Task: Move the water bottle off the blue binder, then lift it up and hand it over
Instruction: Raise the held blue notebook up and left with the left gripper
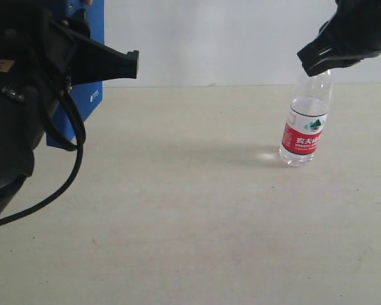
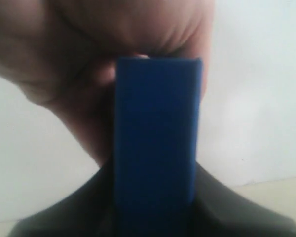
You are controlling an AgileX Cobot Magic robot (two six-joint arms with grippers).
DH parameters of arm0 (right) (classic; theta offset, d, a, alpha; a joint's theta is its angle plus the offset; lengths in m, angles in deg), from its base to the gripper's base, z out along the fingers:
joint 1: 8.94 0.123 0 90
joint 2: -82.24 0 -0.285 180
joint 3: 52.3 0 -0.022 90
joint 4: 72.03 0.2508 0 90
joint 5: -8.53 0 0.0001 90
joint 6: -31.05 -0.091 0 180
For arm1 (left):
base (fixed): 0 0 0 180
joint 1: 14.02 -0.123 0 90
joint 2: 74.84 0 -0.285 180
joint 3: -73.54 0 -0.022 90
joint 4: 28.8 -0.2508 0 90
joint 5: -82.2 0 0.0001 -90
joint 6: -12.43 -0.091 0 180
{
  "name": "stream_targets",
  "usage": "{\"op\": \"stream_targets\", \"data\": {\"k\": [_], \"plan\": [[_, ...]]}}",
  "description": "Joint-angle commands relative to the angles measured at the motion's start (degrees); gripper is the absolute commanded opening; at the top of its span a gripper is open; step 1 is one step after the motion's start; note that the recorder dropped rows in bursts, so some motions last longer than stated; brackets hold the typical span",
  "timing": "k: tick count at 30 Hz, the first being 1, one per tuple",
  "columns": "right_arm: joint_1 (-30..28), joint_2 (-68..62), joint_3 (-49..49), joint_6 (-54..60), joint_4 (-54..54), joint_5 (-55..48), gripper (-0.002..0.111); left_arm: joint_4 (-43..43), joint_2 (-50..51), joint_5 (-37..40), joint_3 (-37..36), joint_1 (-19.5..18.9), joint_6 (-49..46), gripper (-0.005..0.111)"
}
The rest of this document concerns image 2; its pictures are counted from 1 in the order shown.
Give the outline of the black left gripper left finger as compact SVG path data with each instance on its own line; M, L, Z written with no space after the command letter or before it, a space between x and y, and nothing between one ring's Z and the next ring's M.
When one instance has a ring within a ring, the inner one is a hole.
M113 161L57 204L18 222L10 237L113 237Z

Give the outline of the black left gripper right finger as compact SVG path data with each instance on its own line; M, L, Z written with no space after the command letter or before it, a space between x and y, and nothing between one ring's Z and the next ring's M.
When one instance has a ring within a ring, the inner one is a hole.
M196 166L195 237L296 237L296 222L237 194Z

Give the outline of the person's open hand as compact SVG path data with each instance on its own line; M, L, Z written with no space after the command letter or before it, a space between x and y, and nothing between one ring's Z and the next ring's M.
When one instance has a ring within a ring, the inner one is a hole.
M201 58L213 0L0 0L0 77L54 113L103 165L120 56Z

